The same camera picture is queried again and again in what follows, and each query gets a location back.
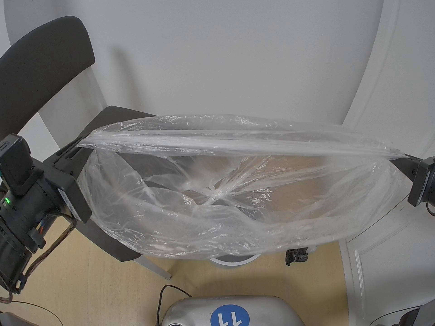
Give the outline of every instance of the gathered plastic bag bottom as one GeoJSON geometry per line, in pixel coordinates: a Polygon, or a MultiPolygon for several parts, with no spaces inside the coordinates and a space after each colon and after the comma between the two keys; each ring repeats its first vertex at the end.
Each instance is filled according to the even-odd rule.
{"type": "Polygon", "coordinates": [[[165,156],[96,149],[78,182],[108,235],[143,254],[273,253],[360,231],[398,187],[386,158],[165,156]]]}

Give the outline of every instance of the white label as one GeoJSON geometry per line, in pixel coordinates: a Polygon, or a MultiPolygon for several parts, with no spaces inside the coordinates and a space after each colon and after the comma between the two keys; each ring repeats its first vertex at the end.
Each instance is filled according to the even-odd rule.
{"type": "Polygon", "coordinates": [[[71,214],[73,214],[73,216],[76,218],[76,220],[81,221],[80,216],[77,214],[77,211],[74,209],[73,204],[70,202],[70,199],[68,198],[67,194],[65,192],[63,192],[60,188],[58,188],[57,190],[59,191],[60,195],[62,196],[63,200],[65,201],[65,204],[67,205],[67,207],[71,211],[71,214]]]}

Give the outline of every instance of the transparent trash bag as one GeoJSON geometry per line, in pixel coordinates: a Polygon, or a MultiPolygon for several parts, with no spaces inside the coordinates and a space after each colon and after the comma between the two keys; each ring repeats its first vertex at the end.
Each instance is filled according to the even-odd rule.
{"type": "Polygon", "coordinates": [[[356,234],[394,195],[405,157],[340,126],[233,115],[119,122],[79,144],[107,234],[160,257],[272,253],[356,234]]]}

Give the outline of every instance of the chair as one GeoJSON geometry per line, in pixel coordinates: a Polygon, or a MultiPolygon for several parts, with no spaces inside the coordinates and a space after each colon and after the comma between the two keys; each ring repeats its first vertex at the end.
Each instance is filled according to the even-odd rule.
{"type": "MultiPolygon", "coordinates": [[[[0,58],[0,89],[3,112],[0,115],[0,141],[18,133],[68,82],[95,62],[89,35],[77,17],[62,17],[32,30],[0,58]]],[[[79,137],[110,123],[151,117],[117,106],[104,108],[83,129],[79,137]]],[[[77,229],[117,260],[134,260],[170,279],[171,275],[108,236],[92,220],[79,222],[77,229]]]]}

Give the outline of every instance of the chair leg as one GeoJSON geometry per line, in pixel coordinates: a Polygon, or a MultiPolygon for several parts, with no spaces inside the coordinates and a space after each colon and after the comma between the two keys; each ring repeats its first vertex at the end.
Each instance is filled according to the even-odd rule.
{"type": "Polygon", "coordinates": [[[144,255],[134,259],[133,261],[137,262],[141,266],[144,266],[145,268],[149,269],[151,272],[154,272],[155,274],[160,275],[162,278],[165,278],[166,280],[170,280],[170,278],[171,278],[171,274],[169,274],[163,268],[160,268],[157,264],[151,262],[144,255]]]}

